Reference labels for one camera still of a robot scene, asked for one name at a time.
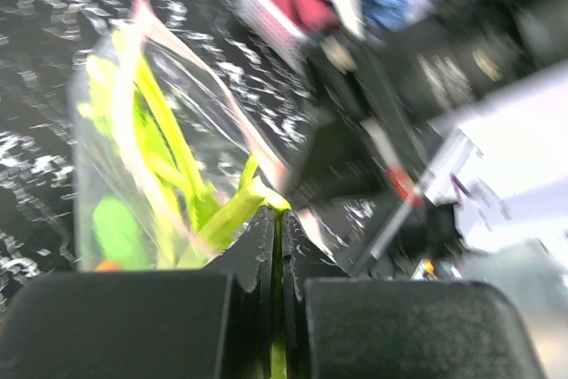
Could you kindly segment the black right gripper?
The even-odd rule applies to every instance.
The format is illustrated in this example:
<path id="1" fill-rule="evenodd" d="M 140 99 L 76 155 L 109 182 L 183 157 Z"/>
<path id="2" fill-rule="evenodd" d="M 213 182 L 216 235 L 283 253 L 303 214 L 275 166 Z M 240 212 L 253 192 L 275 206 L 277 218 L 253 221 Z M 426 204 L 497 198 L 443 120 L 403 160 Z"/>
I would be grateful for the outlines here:
<path id="1" fill-rule="evenodd" d="M 387 191 L 416 205 L 430 161 L 419 129 L 527 75 L 513 0 L 439 0 L 381 43 L 327 31 L 304 47 L 312 133 L 288 177 L 297 207 Z"/>

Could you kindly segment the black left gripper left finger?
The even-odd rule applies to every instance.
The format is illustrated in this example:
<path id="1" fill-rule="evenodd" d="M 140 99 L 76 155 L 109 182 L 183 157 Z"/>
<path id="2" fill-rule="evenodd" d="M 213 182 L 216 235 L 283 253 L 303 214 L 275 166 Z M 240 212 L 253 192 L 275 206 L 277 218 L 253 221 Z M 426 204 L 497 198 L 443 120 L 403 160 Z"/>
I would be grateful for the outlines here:
<path id="1" fill-rule="evenodd" d="M 200 270 L 32 280 L 1 326 L 4 378 L 267 378 L 276 214 Z"/>

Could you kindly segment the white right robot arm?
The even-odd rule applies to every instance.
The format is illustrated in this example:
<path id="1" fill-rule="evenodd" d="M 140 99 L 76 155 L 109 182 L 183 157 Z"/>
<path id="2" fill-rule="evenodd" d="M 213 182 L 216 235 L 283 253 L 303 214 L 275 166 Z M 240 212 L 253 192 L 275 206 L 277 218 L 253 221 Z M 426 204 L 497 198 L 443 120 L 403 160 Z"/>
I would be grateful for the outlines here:
<path id="1" fill-rule="evenodd" d="M 567 0 L 433 0 L 399 30 L 362 17 L 304 48 L 313 130 L 285 193 L 297 208 L 380 192 L 417 203 L 441 142 L 428 123 L 567 59 Z"/>

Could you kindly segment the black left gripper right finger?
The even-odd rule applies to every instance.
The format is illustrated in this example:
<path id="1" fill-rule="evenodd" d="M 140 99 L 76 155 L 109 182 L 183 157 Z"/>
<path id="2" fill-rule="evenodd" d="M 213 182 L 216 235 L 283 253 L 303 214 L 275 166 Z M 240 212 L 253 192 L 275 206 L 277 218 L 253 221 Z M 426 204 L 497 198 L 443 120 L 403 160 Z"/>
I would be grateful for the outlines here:
<path id="1" fill-rule="evenodd" d="M 281 239 L 289 377 L 543 377 L 524 322 L 498 289 L 352 278 L 292 212 Z"/>

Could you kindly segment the green fake bitter gourd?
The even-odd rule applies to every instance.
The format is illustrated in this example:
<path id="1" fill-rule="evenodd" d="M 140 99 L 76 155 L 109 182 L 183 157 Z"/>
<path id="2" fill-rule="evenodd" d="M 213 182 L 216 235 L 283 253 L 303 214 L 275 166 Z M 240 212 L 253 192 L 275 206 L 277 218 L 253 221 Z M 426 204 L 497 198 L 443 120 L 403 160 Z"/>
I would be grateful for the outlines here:
<path id="1" fill-rule="evenodd" d="M 101 260 L 119 263 L 122 271 L 146 270 L 151 260 L 146 238 L 130 209 L 114 196 L 104 197 L 93 210 L 92 226 Z"/>

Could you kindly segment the clear zip top bag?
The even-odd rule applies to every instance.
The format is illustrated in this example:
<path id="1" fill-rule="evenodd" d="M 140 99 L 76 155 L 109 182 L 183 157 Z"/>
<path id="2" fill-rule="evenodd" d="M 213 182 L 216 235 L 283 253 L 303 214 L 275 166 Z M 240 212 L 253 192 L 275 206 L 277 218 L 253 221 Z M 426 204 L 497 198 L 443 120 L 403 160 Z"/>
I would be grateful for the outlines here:
<path id="1" fill-rule="evenodd" d="M 75 131 L 78 265 L 101 260 L 92 213 L 122 201 L 146 238 L 147 270 L 199 269 L 229 249 L 261 208 L 277 214 L 284 164 L 196 53 L 132 0 L 68 91 Z"/>

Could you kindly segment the green fake celery stalks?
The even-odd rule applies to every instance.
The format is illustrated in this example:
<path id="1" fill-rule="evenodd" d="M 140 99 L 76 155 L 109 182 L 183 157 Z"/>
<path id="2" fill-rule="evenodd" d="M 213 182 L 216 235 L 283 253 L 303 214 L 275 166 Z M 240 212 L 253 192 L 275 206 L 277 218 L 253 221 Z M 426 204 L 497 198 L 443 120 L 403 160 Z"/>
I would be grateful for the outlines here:
<path id="1" fill-rule="evenodd" d="M 66 378 L 283 378 L 280 220 L 227 88 L 176 38 L 98 43 L 69 96 L 79 273 Z"/>

